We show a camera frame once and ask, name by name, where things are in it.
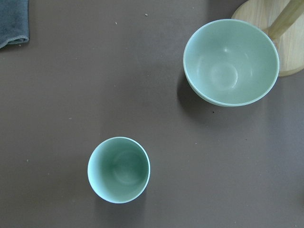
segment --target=cloth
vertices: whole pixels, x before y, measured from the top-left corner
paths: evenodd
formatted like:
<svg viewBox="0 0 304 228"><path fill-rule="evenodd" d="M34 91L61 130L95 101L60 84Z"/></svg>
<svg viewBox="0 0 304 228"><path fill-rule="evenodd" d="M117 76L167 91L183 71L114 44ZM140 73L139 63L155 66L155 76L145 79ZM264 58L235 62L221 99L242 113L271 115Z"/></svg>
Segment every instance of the cloth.
<svg viewBox="0 0 304 228"><path fill-rule="evenodd" d="M0 0L0 48L29 41L29 0Z"/></svg>

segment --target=empty bowl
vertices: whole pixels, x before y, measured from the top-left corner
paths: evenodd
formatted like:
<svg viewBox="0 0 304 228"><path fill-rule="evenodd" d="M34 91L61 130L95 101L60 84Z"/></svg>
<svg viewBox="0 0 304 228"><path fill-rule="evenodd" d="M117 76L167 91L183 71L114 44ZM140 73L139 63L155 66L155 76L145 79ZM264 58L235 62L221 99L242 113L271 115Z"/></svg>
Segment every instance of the empty bowl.
<svg viewBox="0 0 304 228"><path fill-rule="evenodd" d="M271 90L279 57L262 30L245 21L222 19L191 36L183 66L188 83L201 98L219 106L241 106Z"/></svg>

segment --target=towel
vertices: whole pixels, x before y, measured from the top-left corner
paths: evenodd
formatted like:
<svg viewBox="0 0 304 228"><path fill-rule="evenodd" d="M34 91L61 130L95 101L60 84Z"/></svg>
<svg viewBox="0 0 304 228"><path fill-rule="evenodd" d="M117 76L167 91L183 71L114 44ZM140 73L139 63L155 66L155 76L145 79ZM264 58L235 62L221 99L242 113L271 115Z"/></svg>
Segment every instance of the towel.
<svg viewBox="0 0 304 228"><path fill-rule="evenodd" d="M29 0L0 0L0 48L29 40Z"/></svg>

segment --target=light green bowl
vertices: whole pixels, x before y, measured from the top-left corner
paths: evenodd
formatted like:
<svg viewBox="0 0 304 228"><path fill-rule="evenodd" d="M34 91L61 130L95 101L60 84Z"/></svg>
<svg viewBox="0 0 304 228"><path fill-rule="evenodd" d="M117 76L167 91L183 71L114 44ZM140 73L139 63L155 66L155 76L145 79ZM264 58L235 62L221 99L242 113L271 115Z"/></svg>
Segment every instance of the light green bowl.
<svg viewBox="0 0 304 228"><path fill-rule="evenodd" d="M219 106L261 99L279 73L279 57L271 39L236 19L216 20L199 28L185 47L183 65L191 88Z"/></svg>
<svg viewBox="0 0 304 228"><path fill-rule="evenodd" d="M127 203L146 188L150 162L139 143L126 137L115 137L96 147L87 174L99 197L111 203Z"/></svg>

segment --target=dark brown surface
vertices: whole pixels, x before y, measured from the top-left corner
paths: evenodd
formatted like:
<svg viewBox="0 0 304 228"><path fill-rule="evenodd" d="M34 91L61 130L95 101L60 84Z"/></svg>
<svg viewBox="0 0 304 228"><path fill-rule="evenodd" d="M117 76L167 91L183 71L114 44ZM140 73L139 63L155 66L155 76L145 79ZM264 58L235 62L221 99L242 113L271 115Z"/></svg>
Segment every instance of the dark brown surface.
<svg viewBox="0 0 304 228"><path fill-rule="evenodd" d="M192 33L243 2L30 0L30 43L0 50L0 227L304 227L304 72L237 108L183 72ZM124 205L86 174L113 136L151 161Z"/></svg>

